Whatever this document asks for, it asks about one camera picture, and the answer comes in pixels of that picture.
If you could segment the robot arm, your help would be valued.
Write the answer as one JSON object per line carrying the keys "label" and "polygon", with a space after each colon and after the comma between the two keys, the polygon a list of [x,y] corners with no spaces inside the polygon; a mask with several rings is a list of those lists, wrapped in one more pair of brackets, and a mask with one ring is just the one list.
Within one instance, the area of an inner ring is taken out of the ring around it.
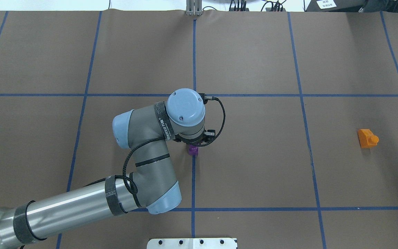
{"label": "robot arm", "polygon": [[167,143],[206,142],[206,104],[214,100],[181,88],[164,101],[115,116],[113,136],[128,150],[121,173],[44,200],[0,207],[0,249],[36,244],[139,208],[153,215],[177,208],[182,194]]}

